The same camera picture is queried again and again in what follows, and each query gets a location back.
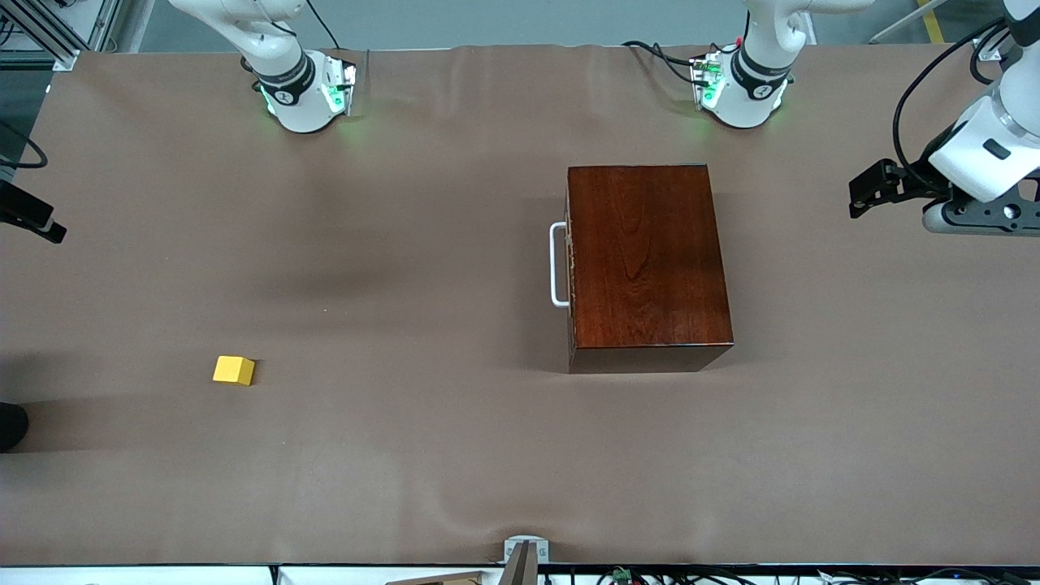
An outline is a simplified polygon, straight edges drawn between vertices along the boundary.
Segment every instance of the metal leg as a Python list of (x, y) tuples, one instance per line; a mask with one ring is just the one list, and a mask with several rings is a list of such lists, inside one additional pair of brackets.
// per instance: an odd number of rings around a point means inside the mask
[(929, 10), (934, 10), (948, 1), (950, 0), (929, 0), (928, 2), (925, 2), (925, 4), (921, 7), (903, 17), (902, 19), (895, 21), (888, 28), (872, 36), (867, 43), (869, 43), (870, 45), (880, 43), (883, 36), (888, 36), (892, 32), (895, 32), (896, 30), (904, 28), (906, 25), (925, 16), (925, 12)]

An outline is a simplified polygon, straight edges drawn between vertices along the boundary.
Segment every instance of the table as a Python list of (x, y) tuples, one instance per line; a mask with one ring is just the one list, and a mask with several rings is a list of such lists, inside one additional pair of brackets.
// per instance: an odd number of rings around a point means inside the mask
[[(18, 175), (69, 237), (0, 231), (0, 398), (32, 421), (0, 563), (460, 563), (531, 532), (569, 562), (1035, 562), (1037, 243), (848, 218), (940, 50), (807, 48), (749, 131), (628, 49), (372, 53), (314, 135), (236, 55), (83, 55)], [(909, 152), (979, 91), (955, 61)], [(734, 349), (563, 374), (567, 168), (681, 162)], [(211, 382), (220, 354), (257, 384)]]

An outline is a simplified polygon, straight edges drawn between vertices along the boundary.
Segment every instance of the wooden piece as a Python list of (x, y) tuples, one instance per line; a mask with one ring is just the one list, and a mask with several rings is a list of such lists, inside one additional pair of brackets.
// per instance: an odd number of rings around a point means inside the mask
[(568, 174), (572, 373), (696, 372), (733, 346), (706, 166)]

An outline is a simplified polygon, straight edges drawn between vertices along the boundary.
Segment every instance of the yellow floor tape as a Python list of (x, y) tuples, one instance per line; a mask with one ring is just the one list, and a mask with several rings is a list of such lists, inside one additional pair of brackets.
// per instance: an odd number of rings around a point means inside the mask
[[(917, 0), (918, 6), (924, 6), (928, 0)], [(939, 19), (935, 18), (935, 10), (925, 12), (925, 29), (928, 30), (928, 40), (934, 44), (945, 43), (942, 39), (942, 29), (939, 28)]]

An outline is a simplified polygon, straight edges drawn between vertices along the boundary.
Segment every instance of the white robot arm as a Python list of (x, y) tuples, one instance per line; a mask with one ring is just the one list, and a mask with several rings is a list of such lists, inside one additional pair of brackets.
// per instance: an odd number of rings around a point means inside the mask
[(293, 132), (314, 132), (349, 113), (356, 68), (305, 51), (285, 24), (302, 0), (170, 0), (231, 42), (260, 80), (267, 109)]
[(874, 0), (744, 0), (748, 34), (739, 46), (695, 62), (698, 105), (723, 123), (753, 128), (780, 106), (787, 74), (807, 40), (799, 12), (837, 15), (866, 8)]
[(877, 205), (925, 198), (932, 200), (924, 215), (930, 231), (1040, 236), (1040, 203), (1017, 188), (1023, 179), (1040, 183), (1040, 0), (1005, 0), (1005, 17), (989, 26), (990, 35), (1005, 27), (1017, 60), (1003, 65), (1004, 76), (919, 160), (909, 162), (896, 150), (900, 162), (880, 160), (851, 181), (853, 219)]

